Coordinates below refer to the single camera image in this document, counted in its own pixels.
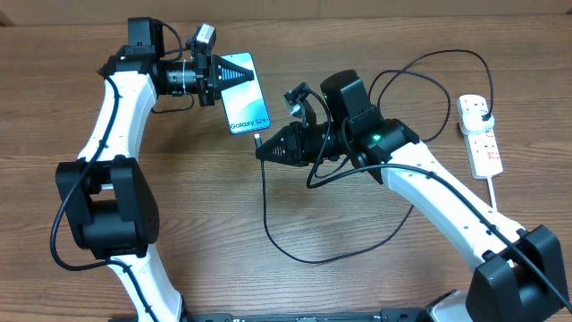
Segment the white power strip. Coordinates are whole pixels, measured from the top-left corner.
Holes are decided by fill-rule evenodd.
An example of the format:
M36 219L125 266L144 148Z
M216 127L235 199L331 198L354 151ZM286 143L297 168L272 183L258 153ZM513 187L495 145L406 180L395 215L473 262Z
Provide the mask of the white power strip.
M488 112L486 99L478 95L463 95L457 100L457 111L459 126L465 138L471 173L475 179L487 180L492 207L496 210L492 178L500 174L503 169L499 146L492 130L494 121L482 121L481 119L481 115Z

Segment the robotic hand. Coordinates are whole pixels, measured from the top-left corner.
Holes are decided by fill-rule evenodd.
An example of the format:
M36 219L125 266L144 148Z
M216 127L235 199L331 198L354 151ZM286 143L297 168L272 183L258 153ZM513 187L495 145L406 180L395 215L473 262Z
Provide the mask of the robotic hand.
M163 26L179 40L174 60L161 59L166 54ZM184 299L169 282L154 244L159 212L138 164L145 123L159 95L196 94L200 105L209 106L222 90L252 81L254 73L211 54L216 32L207 24L187 40L185 49L176 31L161 21L131 18L128 27L129 45L100 70L105 98L88 144L77 161L57 167L63 203L50 248L55 262L68 270L109 266L133 300L139 321L187 321ZM192 59L177 61L184 50L191 50ZM90 195L101 190L113 190L115 199L93 201ZM76 244L103 261L75 267L59 258L55 236L64 212Z
M381 117L355 71L336 73L320 88L325 102L306 83L286 93L284 102L302 122L285 126L264 144L257 137L257 158L294 166L315 163L308 188L368 171L419 208L474 272L468 292L450 292L425 309L382 310L383 322L532 322L565 305L570 309L562 251L547 228L528 232L492 211L439 164L417 134L399 120ZM322 103L327 123L316 124L310 94ZM317 164L343 154L356 169L311 183Z

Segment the smartphone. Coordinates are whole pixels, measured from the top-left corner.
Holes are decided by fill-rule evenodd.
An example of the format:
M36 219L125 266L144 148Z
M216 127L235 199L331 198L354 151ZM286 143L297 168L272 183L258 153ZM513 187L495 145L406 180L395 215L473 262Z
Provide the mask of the smartphone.
M231 134L241 134L269 128L271 125L270 116L252 55L250 53L238 53L224 55L223 58L254 72L253 80L221 92L229 131Z

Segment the wooden table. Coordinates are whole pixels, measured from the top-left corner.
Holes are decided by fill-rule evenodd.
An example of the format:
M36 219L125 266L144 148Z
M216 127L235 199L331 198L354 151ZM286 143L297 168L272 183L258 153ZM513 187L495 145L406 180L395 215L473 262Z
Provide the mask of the wooden table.
M173 26L183 37L197 23ZM353 68L368 86L385 69L445 48L481 54L495 84L496 133L505 172L495 178L499 210L560 239L572 280L572 20L569 16L219 22L217 54L256 58L273 127L293 121L281 95L307 81L318 89ZM0 28L0 319L105 321L134 312L107 268L72 273L49 255L48 235L60 204L54 173L84 147L103 97L96 69L127 41L126 25ZM174 39L165 33L167 47ZM446 54L415 67L441 81L455 100L488 97L483 66ZM185 107L161 97L157 109ZM321 109L315 105L319 118ZM432 152L488 201L471 178L453 103ZM445 115L433 84L403 76L383 99L422 137ZM260 164L251 135L231 136L220 103L180 114L151 115L140 165L161 213L159 253L193 312L269 314L375 311L423 306L471 274L447 240L417 211L387 245L355 258L310 266L279 253L262 226ZM325 165L324 173L335 165ZM385 238L408 209L366 174L318 190L309 168L268 164L269 225L302 258L326 258ZM58 248L70 263L93 260L79 250L64 220ZM564 312L554 321L569 320Z

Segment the wood surface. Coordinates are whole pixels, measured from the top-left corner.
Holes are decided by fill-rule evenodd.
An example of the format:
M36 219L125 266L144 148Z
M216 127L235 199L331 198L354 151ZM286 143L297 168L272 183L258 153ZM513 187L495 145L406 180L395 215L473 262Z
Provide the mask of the wood surface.
M564 14L572 0L0 0L5 25Z
M186 38L198 23L175 23ZM217 54L249 51L273 119L267 139L293 121L281 95L349 68L368 86L385 69L444 48L481 54L494 79L496 133L505 172L494 179L501 213L559 236L572 279L572 20L569 16L219 22ZM0 29L0 320L106 321L134 309L110 269L73 273L51 259L48 235L60 200L59 162L74 160L97 119L103 81L96 69L127 42L126 25ZM165 36L166 47L174 47ZM453 99L450 123L430 143L436 157L488 201L471 178L454 100L488 97L483 66L470 55L427 58L415 69ZM185 107L160 97L157 109ZM324 116L315 104L319 119ZM422 137L445 115L433 84L403 76L383 111ZM424 306L467 289L471 274L416 210L387 245L310 266L279 253L262 226L260 164L252 135L232 136L219 104L151 115L140 166L161 213L157 243L172 284L193 312L235 315L375 311ZM335 167L326 164L320 172ZM268 164L269 225L301 258L359 250L393 231L408 209L400 196L359 174L306 189L309 168ZM58 249L73 264L93 261L64 220ZM553 321L569 321L564 312Z

